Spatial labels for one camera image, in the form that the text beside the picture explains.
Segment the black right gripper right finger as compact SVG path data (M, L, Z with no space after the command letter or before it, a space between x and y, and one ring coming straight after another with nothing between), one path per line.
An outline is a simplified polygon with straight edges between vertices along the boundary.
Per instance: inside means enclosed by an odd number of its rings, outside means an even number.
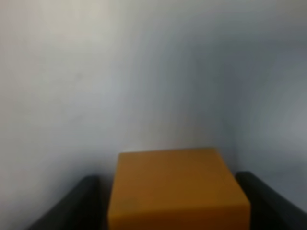
M251 172L235 176L251 203L252 230L305 230L307 213L275 192Z

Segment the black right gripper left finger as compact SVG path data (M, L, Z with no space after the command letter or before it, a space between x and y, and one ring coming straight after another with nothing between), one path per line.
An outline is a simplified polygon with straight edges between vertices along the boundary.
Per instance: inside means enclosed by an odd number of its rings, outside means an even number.
M98 176L84 177L30 230L101 229L101 184Z

